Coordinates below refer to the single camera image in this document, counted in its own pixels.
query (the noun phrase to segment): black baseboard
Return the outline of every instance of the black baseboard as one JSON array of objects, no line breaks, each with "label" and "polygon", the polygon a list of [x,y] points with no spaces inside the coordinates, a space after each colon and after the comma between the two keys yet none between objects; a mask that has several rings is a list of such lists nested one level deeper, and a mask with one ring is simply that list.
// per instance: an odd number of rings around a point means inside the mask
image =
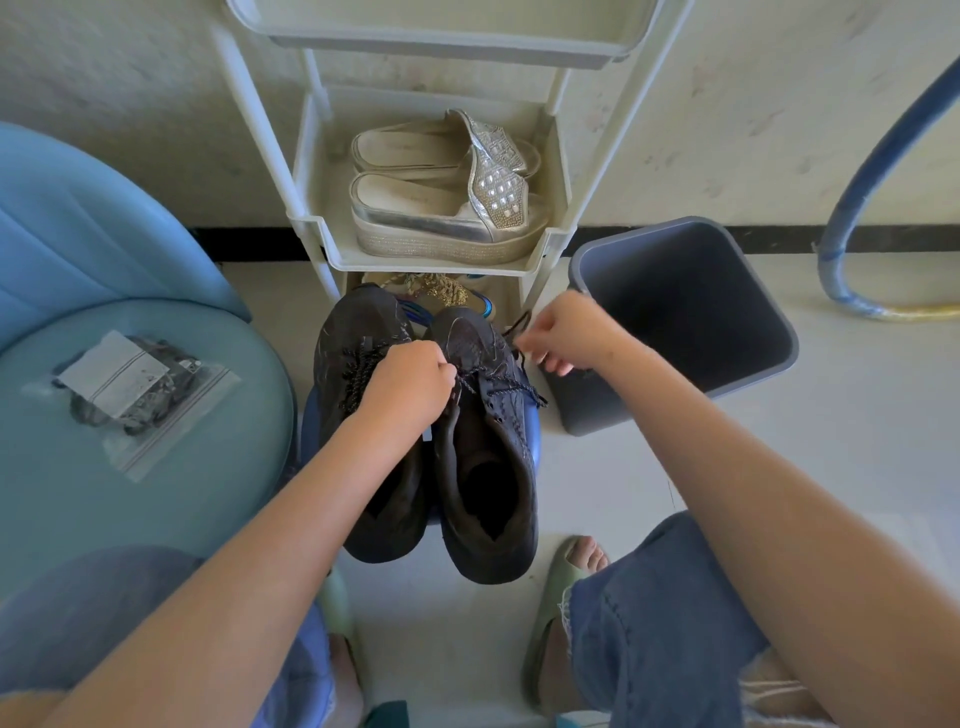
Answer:
[{"label": "black baseboard", "polygon": [[[579,228],[564,255],[591,240],[626,232],[628,227]],[[733,226],[728,230],[748,255],[812,253],[823,226]],[[293,228],[195,228],[194,237],[218,263],[306,260]],[[851,253],[931,253],[960,251],[960,225],[871,225],[853,232]]]}]

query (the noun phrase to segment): blue seat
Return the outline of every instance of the blue seat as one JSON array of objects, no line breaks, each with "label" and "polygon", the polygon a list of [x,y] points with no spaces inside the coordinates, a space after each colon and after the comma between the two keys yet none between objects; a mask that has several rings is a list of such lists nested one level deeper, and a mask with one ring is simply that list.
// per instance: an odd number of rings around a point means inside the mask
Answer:
[{"label": "blue seat", "polygon": [[[0,598],[94,548],[210,555],[292,465],[296,404],[250,312],[190,233],[135,184],[0,124]],[[142,477],[51,397],[51,373],[116,330],[239,377]]]}]

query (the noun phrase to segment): tiled floor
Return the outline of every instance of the tiled floor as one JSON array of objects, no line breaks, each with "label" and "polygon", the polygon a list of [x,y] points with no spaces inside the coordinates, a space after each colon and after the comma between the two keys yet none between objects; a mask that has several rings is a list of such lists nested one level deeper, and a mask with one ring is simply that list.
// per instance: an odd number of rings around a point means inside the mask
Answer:
[{"label": "tiled floor", "polygon": [[[855,319],[825,299],[812,255],[751,262],[796,328],[800,360],[721,406],[960,594],[960,322]],[[855,286],[884,301],[960,299],[960,254],[853,255],[848,268]],[[309,264],[235,263],[224,272],[302,401],[329,307]],[[565,285],[562,268],[543,299]],[[538,374],[532,379],[545,390]],[[523,706],[518,676],[557,543],[589,533],[620,555],[683,507],[633,425],[573,438],[548,408],[542,426],[540,551],[523,579],[468,582],[435,526],[392,564],[340,560],[371,667],[370,699],[407,699],[418,728],[541,725]]]}]

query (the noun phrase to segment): blue hose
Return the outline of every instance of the blue hose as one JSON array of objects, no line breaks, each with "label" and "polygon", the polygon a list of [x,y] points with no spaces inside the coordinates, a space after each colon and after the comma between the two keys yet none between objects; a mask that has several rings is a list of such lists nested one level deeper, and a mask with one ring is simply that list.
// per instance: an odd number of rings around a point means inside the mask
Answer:
[{"label": "blue hose", "polygon": [[853,175],[833,209],[817,246],[820,283],[831,299],[861,316],[884,321],[943,321],[960,318],[960,303],[930,306],[885,306],[852,291],[843,273],[847,243],[863,208],[914,144],[960,98],[960,58],[906,110]]}]

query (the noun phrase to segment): white plastic shoe rack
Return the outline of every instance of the white plastic shoe rack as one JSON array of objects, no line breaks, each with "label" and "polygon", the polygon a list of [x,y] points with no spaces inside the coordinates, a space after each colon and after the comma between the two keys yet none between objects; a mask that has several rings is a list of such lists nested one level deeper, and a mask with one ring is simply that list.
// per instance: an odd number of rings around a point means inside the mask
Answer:
[{"label": "white plastic shoe rack", "polygon": [[[233,98],[330,299],[346,292],[348,280],[356,281],[343,275],[350,273],[495,276],[489,280],[496,285],[485,293],[501,311],[499,323],[508,325],[536,304],[692,5],[693,0],[226,0],[224,13],[212,13],[209,22]],[[237,45],[234,21],[300,53],[305,84],[293,169]],[[570,71],[601,68],[637,46],[636,65],[571,191],[556,120]],[[557,72],[545,104],[324,85],[314,48],[526,62],[552,65]],[[489,267],[364,253],[350,214],[349,141],[366,129],[441,118],[457,108],[540,149],[542,166],[531,189],[553,205],[553,217],[537,247],[526,258]]]}]

